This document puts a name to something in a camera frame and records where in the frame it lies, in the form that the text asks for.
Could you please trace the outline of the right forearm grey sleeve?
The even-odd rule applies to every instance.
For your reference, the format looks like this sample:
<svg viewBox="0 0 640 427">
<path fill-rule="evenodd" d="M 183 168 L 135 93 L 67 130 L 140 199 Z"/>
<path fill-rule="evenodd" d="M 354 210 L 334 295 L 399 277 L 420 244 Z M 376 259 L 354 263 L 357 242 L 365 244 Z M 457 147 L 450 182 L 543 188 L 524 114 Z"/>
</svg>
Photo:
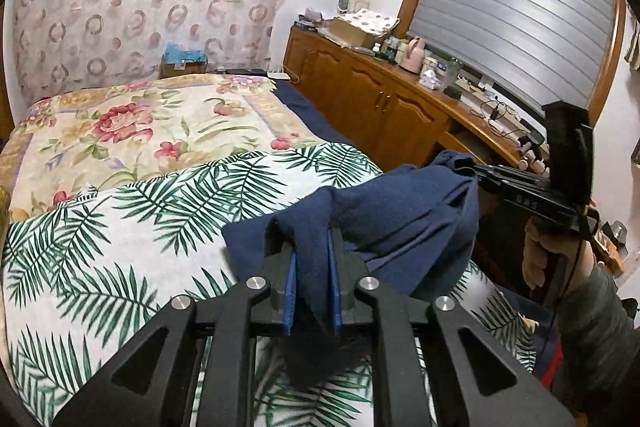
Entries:
<svg viewBox="0 0 640 427">
<path fill-rule="evenodd" d="M 579 410 L 620 415 L 639 390 L 639 332 L 597 265 L 559 309 L 565 378 Z"/>
</svg>

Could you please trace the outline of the right hand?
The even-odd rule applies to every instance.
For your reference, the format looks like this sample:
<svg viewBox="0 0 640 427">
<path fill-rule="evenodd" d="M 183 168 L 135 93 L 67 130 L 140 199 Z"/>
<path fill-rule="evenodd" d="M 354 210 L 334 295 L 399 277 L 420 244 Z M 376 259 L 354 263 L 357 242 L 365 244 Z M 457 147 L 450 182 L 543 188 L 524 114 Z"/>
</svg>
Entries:
<svg viewBox="0 0 640 427">
<path fill-rule="evenodd" d="M 522 272 L 526 285 L 530 289 L 544 286 L 546 275 L 550 274 L 550 262 L 562 257 L 573 275 L 563 277 L 568 284 L 566 293 L 576 291 L 584 285 L 594 267 L 596 258 L 591 245 L 582 239 L 555 232 L 548 222 L 530 218 L 525 227 Z"/>
</svg>

